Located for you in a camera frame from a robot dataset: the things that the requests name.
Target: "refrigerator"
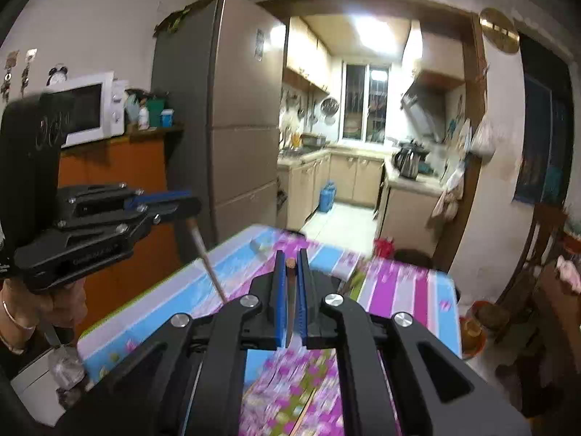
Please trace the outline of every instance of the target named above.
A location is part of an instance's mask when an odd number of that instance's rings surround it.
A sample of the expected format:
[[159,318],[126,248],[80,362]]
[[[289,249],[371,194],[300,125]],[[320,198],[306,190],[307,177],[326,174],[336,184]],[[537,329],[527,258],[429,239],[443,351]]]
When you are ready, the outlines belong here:
[[[158,35],[152,91],[167,93],[179,135],[166,136],[170,190],[202,202],[208,248],[252,224],[275,224],[278,117],[286,27],[247,0],[200,0]],[[198,256],[175,224],[181,260]]]

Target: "tablecloth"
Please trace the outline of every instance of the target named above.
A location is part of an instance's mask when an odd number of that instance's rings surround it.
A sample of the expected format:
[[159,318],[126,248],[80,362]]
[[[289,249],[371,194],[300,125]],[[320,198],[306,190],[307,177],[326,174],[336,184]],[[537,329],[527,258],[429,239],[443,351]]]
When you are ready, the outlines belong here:
[[[271,272],[277,250],[296,257],[306,248],[310,267],[347,279],[361,254],[253,225],[210,251],[230,299],[248,293],[252,278]],[[460,356],[454,285],[442,272],[373,258],[356,297],[370,313],[407,311]],[[89,330],[78,350],[97,382],[173,314],[193,318],[213,313],[220,299],[200,260],[195,260]],[[289,349],[249,352],[240,434],[343,434],[341,396],[333,351],[307,351],[293,337]]]

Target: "plastic bag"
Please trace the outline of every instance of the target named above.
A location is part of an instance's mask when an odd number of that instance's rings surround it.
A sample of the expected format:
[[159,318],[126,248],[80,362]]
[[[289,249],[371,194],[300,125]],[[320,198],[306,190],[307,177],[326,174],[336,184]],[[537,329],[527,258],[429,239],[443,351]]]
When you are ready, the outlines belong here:
[[434,210],[432,211],[432,218],[436,218],[441,214],[444,214],[444,218],[446,221],[451,221],[456,216],[458,212],[457,204],[455,206],[451,206],[454,203],[457,203],[458,200],[461,200],[464,196],[464,162],[458,164],[456,170],[452,176],[446,182],[446,186],[444,187],[444,192],[440,196]]
[[478,157],[492,157],[496,151],[495,135],[488,117],[484,115],[472,139],[470,152]]

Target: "bracelet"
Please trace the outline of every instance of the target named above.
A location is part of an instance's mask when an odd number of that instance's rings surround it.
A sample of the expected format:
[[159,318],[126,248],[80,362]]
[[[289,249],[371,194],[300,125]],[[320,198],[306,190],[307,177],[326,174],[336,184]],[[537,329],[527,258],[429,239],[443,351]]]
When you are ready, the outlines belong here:
[[33,331],[33,329],[36,328],[36,326],[22,326],[19,322],[17,322],[15,320],[15,318],[10,314],[10,311],[8,311],[8,307],[6,306],[6,302],[4,301],[4,297],[2,297],[2,304],[4,305],[4,311],[6,311],[6,314],[10,318],[11,322],[13,322],[21,330],[24,330],[24,331]]
[[15,348],[12,344],[7,342],[6,339],[4,338],[4,336],[2,336],[1,332],[0,332],[0,342],[2,342],[2,344],[4,344],[6,346],[8,351],[12,352],[13,354],[15,354],[17,356],[21,356],[26,351],[25,349]]

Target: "wooden door frame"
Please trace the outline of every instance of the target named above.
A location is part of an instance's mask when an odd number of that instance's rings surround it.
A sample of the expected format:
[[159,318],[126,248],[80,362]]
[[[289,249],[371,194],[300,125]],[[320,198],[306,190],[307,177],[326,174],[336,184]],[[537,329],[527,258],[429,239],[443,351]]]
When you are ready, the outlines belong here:
[[[419,20],[422,29],[461,40],[466,80],[466,116],[472,132],[484,115],[486,91],[486,57],[484,42],[476,13],[464,11],[429,0],[264,0],[258,5],[281,21],[291,17],[322,14],[365,13]],[[464,178],[464,197],[456,218],[443,227],[434,253],[434,267],[448,272],[464,235],[474,202],[481,162],[469,156]]]

